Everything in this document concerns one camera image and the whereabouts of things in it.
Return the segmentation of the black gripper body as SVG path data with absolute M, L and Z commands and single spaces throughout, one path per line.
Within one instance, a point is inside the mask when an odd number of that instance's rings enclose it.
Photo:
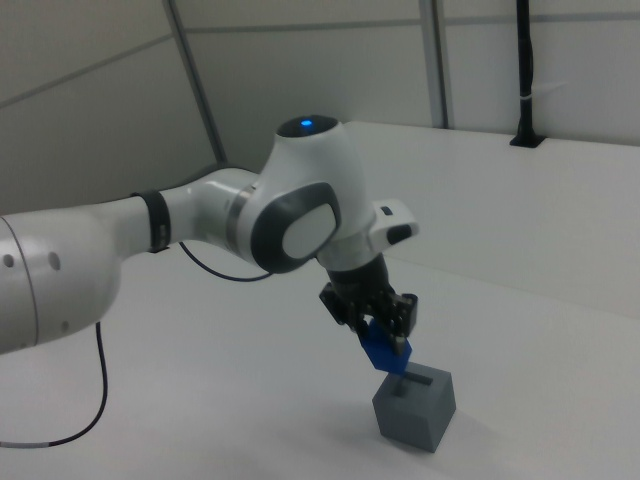
M 363 304 L 381 292 L 391 291 L 388 269 L 382 254 L 358 268 L 328 270 L 327 273 L 338 298 L 345 303 Z

